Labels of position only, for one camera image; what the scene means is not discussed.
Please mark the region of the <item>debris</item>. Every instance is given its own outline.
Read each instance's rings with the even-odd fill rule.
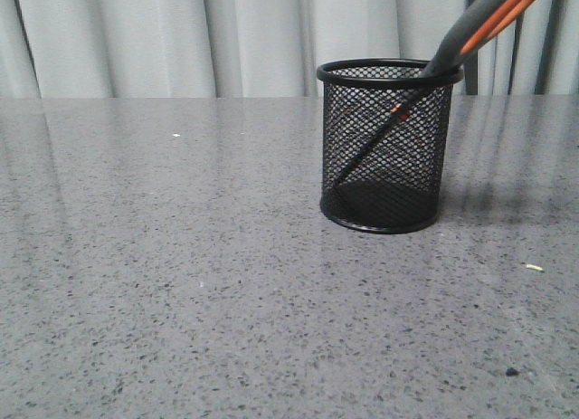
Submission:
[[[533,265],[532,263],[526,263],[525,268],[528,268],[529,270],[545,272],[545,270],[543,270],[543,267],[539,267],[538,265]]]
[[[505,371],[506,376],[518,376],[518,371],[514,367],[508,367]]]

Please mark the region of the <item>black mesh pen holder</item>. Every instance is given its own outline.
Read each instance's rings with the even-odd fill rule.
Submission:
[[[425,64],[363,59],[318,67],[324,82],[320,207],[330,220],[372,233],[409,233],[436,221],[452,87],[462,71],[417,78]],[[421,98],[393,115],[412,96]]]

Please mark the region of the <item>table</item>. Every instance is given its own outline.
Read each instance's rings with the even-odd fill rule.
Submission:
[[[578,110],[455,97],[440,220],[374,235],[321,99],[0,100],[1,417],[577,417]]]

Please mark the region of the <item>white curtain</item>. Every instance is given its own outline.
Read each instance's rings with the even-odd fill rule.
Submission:
[[[429,59],[471,0],[0,0],[0,96],[320,93],[323,62]],[[579,91],[579,0],[537,0],[457,92]]]

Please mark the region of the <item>mesh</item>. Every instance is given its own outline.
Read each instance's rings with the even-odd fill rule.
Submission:
[[[368,66],[340,76],[400,79],[420,68]],[[324,83],[324,160],[321,207],[348,227],[397,233],[431,224],[437,214],[452,84],[432,90],[398,120],[356,167],[340,172],[401,102],[401,90]]]

